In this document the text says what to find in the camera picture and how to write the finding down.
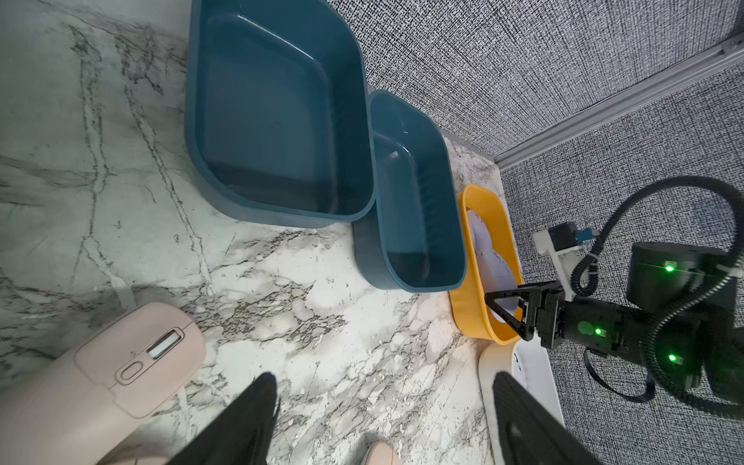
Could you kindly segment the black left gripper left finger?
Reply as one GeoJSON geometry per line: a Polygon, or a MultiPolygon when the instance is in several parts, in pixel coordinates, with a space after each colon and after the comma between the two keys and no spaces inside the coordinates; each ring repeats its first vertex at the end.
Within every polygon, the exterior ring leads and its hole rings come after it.
{"type": "Polygon", "coordinates": [[[276,378],[265,372],[170,463],[265,464],[280,408],[276,378]]]}

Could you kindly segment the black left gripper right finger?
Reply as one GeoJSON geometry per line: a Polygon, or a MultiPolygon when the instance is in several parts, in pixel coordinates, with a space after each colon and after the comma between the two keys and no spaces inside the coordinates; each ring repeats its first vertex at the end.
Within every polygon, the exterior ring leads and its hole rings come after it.
{"type": "Polygon", "coordinates": [[[601,464],[511,374],[497,373],[492,392],[505,463],[601,464]]]}

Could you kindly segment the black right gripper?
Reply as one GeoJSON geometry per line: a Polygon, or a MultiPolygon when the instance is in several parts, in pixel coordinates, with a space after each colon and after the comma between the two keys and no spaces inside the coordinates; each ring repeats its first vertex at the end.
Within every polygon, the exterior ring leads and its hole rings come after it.
{"type": "Polygon", "coordinates": [[[556,349],[563,341],[562,312],[565,306],[565,291],[560,282],[541,282],[519,285],[516,289],[498,291],[484,295],[484,303],[501,316],[506,324],[525,341],[535,336],[540,338],[545,349],[556,349]],[[518,309],[522,316],[512,316],[497,300],[518,296],[518,309]]]}

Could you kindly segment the white storage box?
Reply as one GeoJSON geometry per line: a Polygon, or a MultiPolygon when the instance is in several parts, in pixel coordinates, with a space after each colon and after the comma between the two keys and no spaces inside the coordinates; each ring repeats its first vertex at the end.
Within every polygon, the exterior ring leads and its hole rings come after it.
{"type": "Polygon", "coordinates": [[[562,426],[565,425],[548,352],[541,346],[538,337],[527,342],[519,339],[504,346],[494,342],[484,345],[478,359],[478,372],[495,464],[505,463],[498,438],[497,414],[492,391],[497,373],[511,374],[562,426]]]}

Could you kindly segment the yellow storage box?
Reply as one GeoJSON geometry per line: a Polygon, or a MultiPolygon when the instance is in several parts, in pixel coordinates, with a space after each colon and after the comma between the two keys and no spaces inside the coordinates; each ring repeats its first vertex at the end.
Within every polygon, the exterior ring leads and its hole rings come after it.
{"type": "Polygon", "coordinates": [[[471,226],[467,213],[474,211],[488,229],[493,250],[504,259],[517,284],[523,283],[517,245],[505,203],[493,192],[468,185],[457,195],[459,220],[467,258],[467,269],[461,286],[449,293],[451,312],[459,330],[466,336],[510,345],[519,340],[507,324],[497,321],[484,301],[484,287],[477,264],[471,226]]]}

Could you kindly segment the purple mouse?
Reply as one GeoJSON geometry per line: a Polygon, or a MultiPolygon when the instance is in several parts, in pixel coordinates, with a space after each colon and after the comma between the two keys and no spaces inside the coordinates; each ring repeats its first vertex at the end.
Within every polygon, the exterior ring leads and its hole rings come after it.
{"type": "Polygon", "coordinates": [[[473,209],[467,211],[467,218],[480,272],[496,276],[509,271],[504,259],[493,248],[491,235],[484,220],[473,209]]]}
{"type": "MultiPolygon", "coordinates": [[[[480,280],[482,280],[482,288],[484,288],[486,294],[517,288],[517,279],[515,279],[515,275],[513,275],[509,265],[496,251],[489,249],[478,253],[477,263],[481,276],[480,280]]],[[[497,300],[497,303],[510,315],[515,316],[515,313],[517,313],[519,298],[518,296],[513,296],[512,298],[500,298],[497,300]]],[[[490,312],[496,321],[506,323],[497,312],[494,310],[490,310],[490,312]]]]}

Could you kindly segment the peach pink mouse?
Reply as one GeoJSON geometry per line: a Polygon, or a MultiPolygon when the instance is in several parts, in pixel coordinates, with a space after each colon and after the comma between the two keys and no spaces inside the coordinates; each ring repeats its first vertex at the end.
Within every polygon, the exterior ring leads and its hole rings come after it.
{"type": "Polygon", "coordinates": [[[401,465],[402,462],[389,444],[378,441],[372,444],[362,459],[362,465],[401,465]]]}

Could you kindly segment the pink mouse top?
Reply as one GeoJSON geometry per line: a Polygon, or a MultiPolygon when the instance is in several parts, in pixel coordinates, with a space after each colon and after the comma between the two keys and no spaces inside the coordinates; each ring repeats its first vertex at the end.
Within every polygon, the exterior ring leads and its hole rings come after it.
{"type": "Polygon", "coordinates": [[[180,309],[132,311],[1,399],[4,464],[95,464],[174,397],[205,361],[180,309]]]}

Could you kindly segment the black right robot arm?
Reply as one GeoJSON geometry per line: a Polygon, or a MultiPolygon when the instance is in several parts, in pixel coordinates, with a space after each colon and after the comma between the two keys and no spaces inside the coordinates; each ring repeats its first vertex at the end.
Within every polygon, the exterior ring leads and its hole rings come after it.
{"type": "Polygon", "coordinates": [[[548,252],[562,278],[484,295],[489,312],[521,339],[544,348],[565,341],[587,355],[622,358],[644,368],[646,388],[658,389],[705,413],[743,417],[743,331],[734,323],[743,276],[743,196],[706,176],[654,182],[629,197],[598,230],[563,223],[548,230],[548,252]],[[734,239],[728,250],[670,242],[632,247],[625,304],[597,300],[600,257],[614,227],[640,201],[672,188],[699,188],[728,203],[734,239]]]}

